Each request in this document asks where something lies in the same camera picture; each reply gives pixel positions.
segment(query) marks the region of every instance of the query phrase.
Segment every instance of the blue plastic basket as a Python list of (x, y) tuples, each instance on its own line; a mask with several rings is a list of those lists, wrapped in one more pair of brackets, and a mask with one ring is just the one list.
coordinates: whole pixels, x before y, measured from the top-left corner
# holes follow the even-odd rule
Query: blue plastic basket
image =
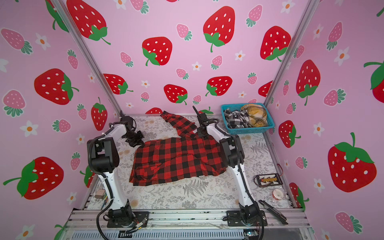
[(241, 107), (244, 106), (244, 105), (247, 105), (247, 104), (249, 104), (249, 103), (224, 104), (224, 105), (221, 105), (221, 114), (223, 115), (223, 121), (224, 121), (225, 127), (227, 128), (228, 133), (230, 133), (230, 134), (263, 133), (263, 132), (267, 131), (268, 129), (275, 127), (275, 123), (273, 122), (271, 114), (269, 114), (268, 109), (264, 106), (264, 104), (262, 104), (262, 103), (253, 103), (253, 104), (261, 105), (261, 106), (263, 106), (265, 108), (266, 114), (267, 114), (267, 119), (266, 120), (267, 120), (267, 123), (268, 123), (268, 127), (228, 128), (228, 123), (227, 123), (227, 120), (225, 119), (224, 111), (226, 109), (230, 109), (231, 112), (235, 111), (235, 110), (239, 110), (240, 111)]

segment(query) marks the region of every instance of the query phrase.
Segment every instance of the strawberry wallpaper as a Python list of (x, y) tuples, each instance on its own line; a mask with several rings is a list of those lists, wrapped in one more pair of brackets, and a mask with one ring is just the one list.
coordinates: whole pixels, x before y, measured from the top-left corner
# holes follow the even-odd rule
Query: strawberry wallpaper
[(125, 113), (264, 102), (307, 0), (67, 0)]
[(93, 179), (86, 142), (114, 108), (50, 1), (6, 1), (0, 33), (1, 238), (57, 239)]
[(317, 239), (382, 239), (383, 7), (321, 1), (268, 105), (278, 126), (268, 134)]

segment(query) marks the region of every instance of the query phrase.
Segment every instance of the tape roll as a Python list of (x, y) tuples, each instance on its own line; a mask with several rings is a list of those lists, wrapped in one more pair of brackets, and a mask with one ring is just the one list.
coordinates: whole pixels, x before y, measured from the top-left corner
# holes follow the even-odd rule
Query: tape roll
[(273, 199), (275, 199), (275, 200), (282, 200), (283, 199), (283, 197), (284, 197), (284, 193), (280, 190), (280, 189), (274, 189), (273, 191), (272, 191), (272, 197), (273, 197)]

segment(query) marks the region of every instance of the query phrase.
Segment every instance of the red and black plaid shirt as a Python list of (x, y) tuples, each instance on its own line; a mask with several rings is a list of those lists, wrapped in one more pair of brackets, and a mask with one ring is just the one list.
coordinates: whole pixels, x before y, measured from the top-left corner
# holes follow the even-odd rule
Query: red and black plaid shirt
[(129, 181), (134, 186), (173, 182), (196, 176), (217, 176), (226, 170), (220, 157), (220, 144), (212, 136), (200, 138), (197, 126), (186, 118), (163, 112), (160, 115), (181, 136), (152, 140), (135, 153)]

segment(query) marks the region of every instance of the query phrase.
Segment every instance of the black mounting plate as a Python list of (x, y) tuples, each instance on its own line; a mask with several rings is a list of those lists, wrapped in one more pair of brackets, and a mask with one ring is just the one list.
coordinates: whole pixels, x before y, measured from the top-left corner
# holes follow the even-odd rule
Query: black mounting plate
[[(149, 212), (136, 212), (134, 211), (133, 212), (136, 216), (136, 219), (141, 222), (144, 220), (144, 218), (147, 218), (147, 221), (141, 226), (142, 228), (144, 227), (147, 227), (147, 222), (148, 222), (148, 215), (149, 215)], [(108, 224), (107, 224), (107, 228), (114, 228), (114, 227), (134, 227), (134, 225), (136, 225), (135, 222), (133, 222), (131, 225), (129, 226), (122, 226), (118, 223), (112, 223), (111, 220), (108, 221)]]
[[(260, 211), (260, 214), (262, 215), (262, 217), (265, 217), (264, 211)], [(250, 226), (258, 226), (258, 225), (261, 226), (260, 218), (257, 218), (257, 224), (258, 225), (256, 224), (256, 222), (250, 226), (243, 224), (243, 222), (240, 219), (240, 211), (227, 211), (227, 217), (229, 217), (227, 220), (227, 223), (228, 223), (228, 226), (230, 226), (230, 227), (250, 227)], [(266, 218), (265, 218), (265, 220), (263, 220), (263, 222), (264, 222), (264, 226), (268, 225)]]

